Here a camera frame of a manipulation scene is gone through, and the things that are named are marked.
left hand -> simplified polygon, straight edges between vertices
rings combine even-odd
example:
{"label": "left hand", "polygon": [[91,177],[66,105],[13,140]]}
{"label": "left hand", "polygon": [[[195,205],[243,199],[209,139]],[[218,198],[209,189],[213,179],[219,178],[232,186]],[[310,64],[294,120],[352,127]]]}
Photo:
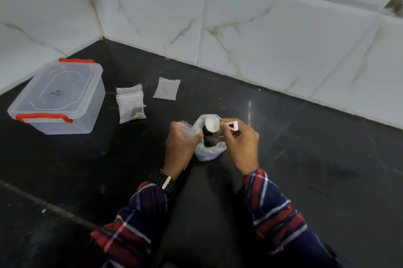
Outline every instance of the left hand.
{"label": "left hand", "polygon": [[186,141],[178,128],[178,123],[172,122],[171,130],[165,142],[165,164],[161,172],[174,180],[178,179],[192,159],[193,152],[202,138],[203,133],[199,133],[191,140]]}

wristwatch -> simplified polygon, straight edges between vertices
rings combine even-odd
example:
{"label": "wristwatch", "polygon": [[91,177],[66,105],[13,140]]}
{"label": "wristwatch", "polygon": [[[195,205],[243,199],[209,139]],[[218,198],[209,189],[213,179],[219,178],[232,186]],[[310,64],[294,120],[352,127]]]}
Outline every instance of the wristwatch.
{"label": "wristwatch", "polygon": [[149,182],[158,185],[162,188],[169,197],[172,197],[177,189],[177,184],[174,179],[166,174],[161,173],[161,169],[156,169],[148,178]]}

container lid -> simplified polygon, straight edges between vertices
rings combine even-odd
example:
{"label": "container lid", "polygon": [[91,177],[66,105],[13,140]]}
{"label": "container lid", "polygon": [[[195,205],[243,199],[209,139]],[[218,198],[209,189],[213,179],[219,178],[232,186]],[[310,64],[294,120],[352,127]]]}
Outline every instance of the container lid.
{"label": "container lid", "polygon": [[45,65],[8,108],[9,115],[25,123],[71,123],[83,116],[103,69],[91,60],[78,61],[60,59]]}

plaid shirt sleeve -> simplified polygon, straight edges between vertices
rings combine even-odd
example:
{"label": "plaid shirt sleeve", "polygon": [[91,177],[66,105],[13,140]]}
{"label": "plaid shirt sleeve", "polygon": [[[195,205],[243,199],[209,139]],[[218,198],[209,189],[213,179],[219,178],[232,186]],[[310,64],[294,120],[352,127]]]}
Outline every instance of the plaid shirt sleeve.
{"label": "plaid shirt sleeve", "polygon": [[149,258],[151,244],[163,230],[168,198],[159,186],[143,182],[113,223],[91,233],[107,255],[104,267],[136,268]]}
{"label": "plaid shirt sleeve", "polygon": [[286,253],[307,267],[342,267],[263,169],[245,177],[243,187],[256,236],[271,255]]}

right hand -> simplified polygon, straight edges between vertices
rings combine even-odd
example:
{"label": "right hand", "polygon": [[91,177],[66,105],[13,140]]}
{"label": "right hand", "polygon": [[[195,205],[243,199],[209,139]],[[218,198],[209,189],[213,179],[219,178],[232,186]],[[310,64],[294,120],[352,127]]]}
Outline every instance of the right hand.
{"label": "right hand", "polygon": [[[238,131],[230,130],[226,124],[234,121],[238,121]],[[237,118],[222,118],[220,122],[220,141],[225,142],[235,167],[242,177],[246,177],[259,168],[259,133]]]}

